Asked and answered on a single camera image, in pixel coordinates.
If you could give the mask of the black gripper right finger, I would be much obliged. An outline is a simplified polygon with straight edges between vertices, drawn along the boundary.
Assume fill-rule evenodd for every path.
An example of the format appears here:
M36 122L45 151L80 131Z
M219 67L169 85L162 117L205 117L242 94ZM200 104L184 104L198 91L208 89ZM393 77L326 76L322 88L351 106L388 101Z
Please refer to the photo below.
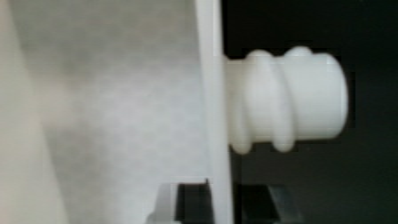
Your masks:
M303 224L303 213L285 185L240 188L240 224Z

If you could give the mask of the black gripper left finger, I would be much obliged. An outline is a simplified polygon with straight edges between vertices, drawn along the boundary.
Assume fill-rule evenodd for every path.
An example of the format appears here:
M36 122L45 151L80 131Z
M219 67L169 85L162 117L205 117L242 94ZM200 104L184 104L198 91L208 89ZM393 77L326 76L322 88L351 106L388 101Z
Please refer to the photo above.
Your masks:
M207 183L169 183L160 186L148 224L210 224Z

